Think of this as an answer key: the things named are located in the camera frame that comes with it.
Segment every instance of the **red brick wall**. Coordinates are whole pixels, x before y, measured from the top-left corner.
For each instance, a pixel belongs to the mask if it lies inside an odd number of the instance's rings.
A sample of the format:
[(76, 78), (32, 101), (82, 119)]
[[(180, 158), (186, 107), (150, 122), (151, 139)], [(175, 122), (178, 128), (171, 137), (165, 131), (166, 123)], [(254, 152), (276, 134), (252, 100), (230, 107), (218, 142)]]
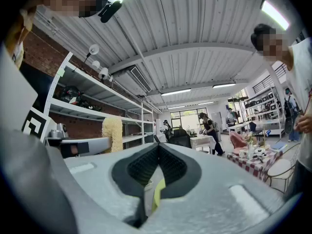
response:
[[(44, 32), (39, 30), (36, 26), (33, 25), (32, 32), (28, 34), (26, 39), (23, 42), (24, 51), (25, 51), (25, 59), (24, 61), (33, 66), (34, 68), (39, 69), (40, 71), (54, 77), (59, 66), (65, 59), (68, 54), (68, 50), (58, 44), (56, 41), (51, 39)], [(84, 64), (80, 59), (72, 56), (70, 62), (77, 66), (78, 68), (83, 68), (87, 72), (91, 73), (93, 76), (97, 77), (97, 72), (91, 69), (88, 65)], [(104, 84), (110, 86), (109, 81), (104, 81)], [(139, 101), (135, 100), (131, 95), (127, 94), (125, 91), (117, 87), (113, 86), (113, 89), (123, 94), (125, 97), (135, 101), (140, 104)], [(98, 105), (102, 107), (102, 112), (125, 116), (125, 111), (100, 103), (98, 101), (94, 101), (84, 97), (88, 102), (93, 105)], [(75, 117), (68, 117), (63, 115), (58, 115), (55, 113), (50, 113), (49, 116), (56, 123), (64, 123), (68, 129), (69, 137), (71, 138), (93, 138), (101, 136), (102, 122), (94, 121), (94, 120), (86, 120)], [(138, 115), (130, 114), (132, 118), (139, 119)], [(125, 135), (125, 125), (123, 124), (123, 136)], [(140, 127), (137, 125), (129, 125), (129, 134), (140, 132)], [(132, 141), (129, 146), (136, 146), (140, 144), (139, 141)]]

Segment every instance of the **checkered tablecloth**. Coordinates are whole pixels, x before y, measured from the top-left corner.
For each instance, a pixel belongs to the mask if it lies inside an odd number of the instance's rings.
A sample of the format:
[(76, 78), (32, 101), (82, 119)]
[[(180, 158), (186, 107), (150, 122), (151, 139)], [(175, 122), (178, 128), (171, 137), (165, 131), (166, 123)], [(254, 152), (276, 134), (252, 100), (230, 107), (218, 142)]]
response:
[(271, 168), (276, 159), (283, 155), (283, 152), (266, 151), (265, 154), (266, 156), (262, 158), (263, 163), (257, 158), (240, 158), (232, 153), (228, 154), (228, 160), (231, 160), (233, 163), (239, 165), (241, 168), (263, 181), (267, 177), (267, 171)]

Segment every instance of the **ceiling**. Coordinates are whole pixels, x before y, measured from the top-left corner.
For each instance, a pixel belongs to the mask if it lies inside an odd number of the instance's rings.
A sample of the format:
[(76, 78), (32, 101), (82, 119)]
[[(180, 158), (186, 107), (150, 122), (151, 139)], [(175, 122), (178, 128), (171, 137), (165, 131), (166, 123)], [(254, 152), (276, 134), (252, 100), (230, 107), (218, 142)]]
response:
[[(258, 23), (280, 26), (260, 10), (261, 1), (125, 0), (107, 23), (98, 16), (51, 15), (42, 7), (35, 25), (81, 60), (98, 44), (100, 52), (87, 63), (98, 60), (111, 74), (135, 64), (152, 89), (146, 100), (166, 109), (223, 100), (265, 71), (250, 35)], [(290, 24), (296, 20), (287, 0), (269, 1)], [(52, 17), (51, 24), (46, 17)], [(236, 86), (212, 88), (233, 80)], [(159, 93), (185, 88), (192, 90), (166, 97)]]

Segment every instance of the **floor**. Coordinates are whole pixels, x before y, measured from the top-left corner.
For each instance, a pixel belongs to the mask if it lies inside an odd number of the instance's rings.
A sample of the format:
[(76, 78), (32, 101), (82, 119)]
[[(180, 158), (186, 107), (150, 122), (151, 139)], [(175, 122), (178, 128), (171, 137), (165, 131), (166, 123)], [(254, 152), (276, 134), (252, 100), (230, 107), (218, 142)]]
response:
[[(284, 135), (281, 139), (279, 136), (270, 136), (266, 139), (266, 143), (269, 145), (273, 145), (277, 143), (278, 141), (283, 141), (288, 144), (288, 146), (284, 150), (283, 158), (291, 160), (295, 153), (295, 149), (289, 150), (292, 146), (296, 145), (298, 142), (288, 142), (288, 135)], [(234, 150), (234, 147), (230, 141), (230, 136), (229, 135), (221, 135), (221, 147), (223, 151), (225, 151), (225, 154), (222, 156), (222, 158), (227, 158), (227, 153), (230, 153)], [(153, 176), (151, 177), (151, 180), (153, 181), (153, 188), (145, 192), (145, 210), (146, 210), (146, 215), (149, 216), (152, 213), (152, 202), (153, 202), (153, 197), (154, 197), (154, 189), (156, 185), (164, 178), (163, 173), (161, 168), (158, 166), (157, 169), (155, 170)], [(266, 181), (266, 184), (270, 184), (270, 180), (268, 179)], [(280, 179), (273, 179), (272, 180), (272, 187), (273, 188), (278, 188), (281, 191), (284, 190), (284, 181)], [(276, 191), (278, 194), (281, 196), (283, 195), (281, 192)]]

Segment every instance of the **metal shelving unit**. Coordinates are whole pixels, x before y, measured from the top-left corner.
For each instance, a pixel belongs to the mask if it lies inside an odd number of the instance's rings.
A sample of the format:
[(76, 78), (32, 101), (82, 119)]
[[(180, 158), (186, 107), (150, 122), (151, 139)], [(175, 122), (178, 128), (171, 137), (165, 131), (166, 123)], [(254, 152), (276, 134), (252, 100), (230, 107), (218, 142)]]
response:
[[(89, 76), (76, 66), (72, 65), (69, 60), (72, 57), (72, 53), (69, 53), (67, 57), (62, 62), (55, 75), (48, 96), (44, 106), (44, 114), (49, 115), (50, 112), (66, 115), (70, 117), (103, 121), (106, 117), (121, 119), (123, 124), (126, 124), (126, 136), (123, 137), (123, 143), (133, 141), (136, 139), (142, 139), (142, 144), (145, 142), (145, 137), (154, 134), (154, 115), (153, 109), (146, 109), (143, 107), (143, 103), (140, 105), (134, 101), (128, 99), (127, 97), (121, 95), (112, 88), (104, 85), (99, 80)], [(107, 114), (104, 112), (97, 112), (87, 108), (79, 107), (66, 103), (64, 101), (53, 98), (55, 88), (57, 85), (62, 87), (73, 85), (83, 91), (83, 96), (96, 100), (100, 103), (116, 107), (118, 109), (125, 110), (126, 117), (116, 116), (112, 114)], [(128, 113), (134, 113), (140, 115), (140, 119), (132, 119), (128, 116)], [(151, 113), (153, 116), (153, 121), (144, 121), (143, 112)], [(141, 128), (141, 132), (145, 134), (140, 136), (129, 136), (128, 135), (128, 124), (137, 124)]]
[[(251, 101), (257, 101), (259, 99), (262, 99), (263, 96), (267, 96), (269, 93), (272, 92), (273, 98), (269, 98), (268, 100), (261, 102), (259, 104), (256, 104), (255, 106), (251, 106), (245, 109), (247, 116), (245, 116), (246, 119), (250, 118), (252, 119), (253, 117), (258, 118), (259, 116), (269, 114), (270, 117), (277, 117), (274, 119), (260, 119), (260, 120), (255, 120), (255, 123), (257, 125), (270, 125), (270, 124), (276, 124), (278, 123), (279, 128), (278, 129), (271, 129), (271, 135), (279, 135), (280, 138), (282, 138), (282, 134), (285, 132), (284, 129), (282, 128), (282, 124), (284, 122), (284, 116), (283, 113), (280, 113), (277, 104), (277, 99), (278, 99), (278, 93), (275, 91), (276, 88), (274, 86), (270, 86), (269, 88), (266, 88), (258, 93), (255, 94), (252, 98), (244, 100), (245, 108), (246, 108), (246, 102), (251, 102)], [(272, 102), (272, 105), (276, 106), (276, 109), (268, 110), (268, 111), (260, 111), (263, 110), (264, 105), (266, 103)], [(253, 109), (259, 110), (259, 113), (255, 114), (253, 112)]]

